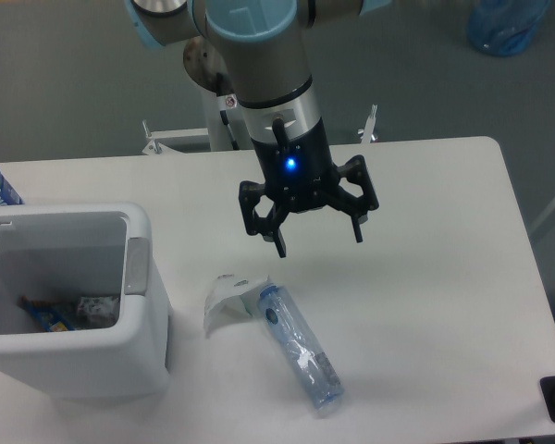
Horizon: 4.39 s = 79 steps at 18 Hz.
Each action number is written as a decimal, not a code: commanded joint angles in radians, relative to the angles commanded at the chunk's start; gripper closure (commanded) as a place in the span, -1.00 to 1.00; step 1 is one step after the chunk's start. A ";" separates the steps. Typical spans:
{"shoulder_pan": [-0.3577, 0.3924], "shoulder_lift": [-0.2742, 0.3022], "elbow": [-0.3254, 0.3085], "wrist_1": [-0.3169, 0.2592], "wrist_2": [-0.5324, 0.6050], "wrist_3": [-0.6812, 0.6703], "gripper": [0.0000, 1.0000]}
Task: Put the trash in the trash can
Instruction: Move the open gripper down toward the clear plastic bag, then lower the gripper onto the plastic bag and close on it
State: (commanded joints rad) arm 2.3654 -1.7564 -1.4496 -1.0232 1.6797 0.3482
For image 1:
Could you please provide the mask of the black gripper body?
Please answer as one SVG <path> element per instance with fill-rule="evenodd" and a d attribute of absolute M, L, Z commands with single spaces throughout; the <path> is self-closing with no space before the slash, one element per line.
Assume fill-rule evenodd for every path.
<path fill-rule="evenodd" d="M 338 208 L 339 173 L 323 122 L 318 121 L 303 135 L 291 137 L 285 118 L 277 116 L 271 133 L 271 143 L 253 144 L 265 182 L 251 185 L 251 204 L 259 204 L 266 197 L 275 206 L 285 204 L 292 213 L 326 205 Z"/>

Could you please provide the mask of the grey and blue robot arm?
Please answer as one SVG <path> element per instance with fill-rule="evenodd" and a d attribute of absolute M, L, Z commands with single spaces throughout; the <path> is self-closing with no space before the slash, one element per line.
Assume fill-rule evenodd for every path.
<path fill-rule="evenodd" d="M 240 210 L 248 235 L 286 255 L 280 232 L 290 214 L 329 206 L 348 215 L 355 239 L 379 207 L 366 162 L 331 156 L 302 33 L 383 1 L 128 1 L 134 29 L 152 47 L 201 37 L 222 57 L 264 182 L 244 180 Z"/>

